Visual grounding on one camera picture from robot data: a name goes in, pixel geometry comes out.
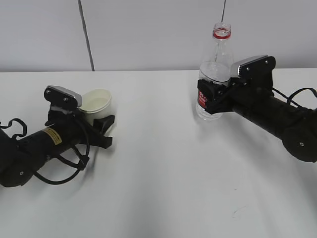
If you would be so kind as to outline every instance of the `table surface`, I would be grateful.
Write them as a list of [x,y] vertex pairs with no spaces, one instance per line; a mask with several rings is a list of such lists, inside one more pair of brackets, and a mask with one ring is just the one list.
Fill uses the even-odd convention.
[[[80,94],[108,89],[117,116],[114,145],[99,150],[75,180],[53,186],[32,178],[0,188],[1,237],[315,238],[316,165],[298,161],[280,140],[235,113],[199,119],[197,75],[0,73],[0,120],[21,118],[28,134],[44,127],[49,84]],[[317,88],[317,69],[275,69],[273,76],[286,95]],[[309,92],[296,101],[316,107]],[[57,180],[73,169],[52,160],[40,173]]]

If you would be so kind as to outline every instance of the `plastic cup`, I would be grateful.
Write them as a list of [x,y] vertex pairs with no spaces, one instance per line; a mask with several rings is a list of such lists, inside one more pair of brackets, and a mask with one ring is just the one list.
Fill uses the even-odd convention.
[[95,89],[82,96],[82,106],[79,109],[85,113],[86,121],[93,125],[94,119],[105,118],[112,114],[110,104],[111,93],[105,89]]

